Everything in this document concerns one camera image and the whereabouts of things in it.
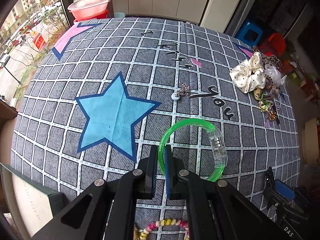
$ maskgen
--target beaded bracelet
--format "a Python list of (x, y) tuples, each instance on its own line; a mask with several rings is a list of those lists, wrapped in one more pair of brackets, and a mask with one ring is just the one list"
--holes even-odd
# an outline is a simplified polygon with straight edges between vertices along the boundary
[(150, 225), (147, 225), (145, 227), (145, 229), (143, 229), (143, 231), (140, 234), (140, 240), (146, 240), (148, 234), (158, 228), (158, 227), (163, 227), (163, 226), (180, 226), (182, 228), (185, 229), (185, 231), (187, 232), (187, 236), (184, 240), (189, 240), (189, 227), (188, 227), (188, 223), (185, 220), (181, 220), (181, 219), (167, 219), (167, 220), (160, 220), (160, 221), (156, 221), (151, 223)]

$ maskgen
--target street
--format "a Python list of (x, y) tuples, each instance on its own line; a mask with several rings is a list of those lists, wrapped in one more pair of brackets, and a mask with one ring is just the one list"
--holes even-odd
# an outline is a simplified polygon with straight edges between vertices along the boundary
[[(48, 41), (49, 32), (54, 31), (54, 27), (51, 26), (48, 29), (47, 25), (39, 23), (37, 26), (32, 28), (32, 31), (41, 33), (45, 41)], [(23, 74), (28, 68), (29, 63), (32, 61), (32, 56), (35, 56), (38, 52), (36, 51), (36, 46), (32, 43), (32, 37), (27, 34), (28, 38), (25, 43), (20, 46), (19, 44), (14, 47), (9, 55), (10, 59), (5, 65), (6, 68), (18, 79), (21, 80)], [(5, 68), (0, 70), (0, 95), (4, 95), (8, 104), (10, 104), (11, 99), (18, 87), (18, 82), (8, 73)]]

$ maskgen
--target light blue star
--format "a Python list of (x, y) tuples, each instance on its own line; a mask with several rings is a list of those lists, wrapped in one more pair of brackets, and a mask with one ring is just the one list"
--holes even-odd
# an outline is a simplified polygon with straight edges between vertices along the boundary
[(105, 141), (136, 162), (134, 126), (161, 103), (130, 97), (121, 72), (103, 93), (75, 99), (87, 118), (77, 152)]

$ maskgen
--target pink star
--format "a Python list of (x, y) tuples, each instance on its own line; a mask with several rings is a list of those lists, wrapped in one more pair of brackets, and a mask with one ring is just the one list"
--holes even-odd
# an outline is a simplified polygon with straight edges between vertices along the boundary
[(71, 39), (86, 31), (89, 28), (93, 28), (97, 25), (100, 25), (100, 23), (98, 24), (90, 24), (90, 25), (83, 25), (81, 26), (81, 23), (75, 23), (69, 30), (67, 30), (67, 32), (57, 41), (57, 43), (55, 44), (55, 46), (52, 48), (53, 53), (56, 55), (56, 57), (58, 59), (62, 58), (62, 55), (65, 51), (65, 49), (67, 48), (67, 46), (69, 45)]
[(241, 45), (239, 45), (239, 44), (237, 44), (235, 42), (232, 42), (232, 43), (234, 45), (236, 45), (238, 47), (238, 49), (240, 49), (242, 52), (244, 52), (244, 54), (246, 54), (249, 58), (252, 57), (252, 55), (253, 55), (253, 51), (252, 50), (250, 50), (250, 49), (248, 49), (248, 48), (246, 48), (244, 46), (241, 46)]

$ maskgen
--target blue stool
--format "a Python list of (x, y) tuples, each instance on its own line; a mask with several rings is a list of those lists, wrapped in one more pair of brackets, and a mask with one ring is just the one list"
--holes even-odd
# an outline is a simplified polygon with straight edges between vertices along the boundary
[(243, 43), (254, 46), (257, 45), (261, 36), (263, 34), (262, 29), (252, 22), (246, 20), (240, 27), (239, 31), (236, 34), (236, 38), (241, 40)]

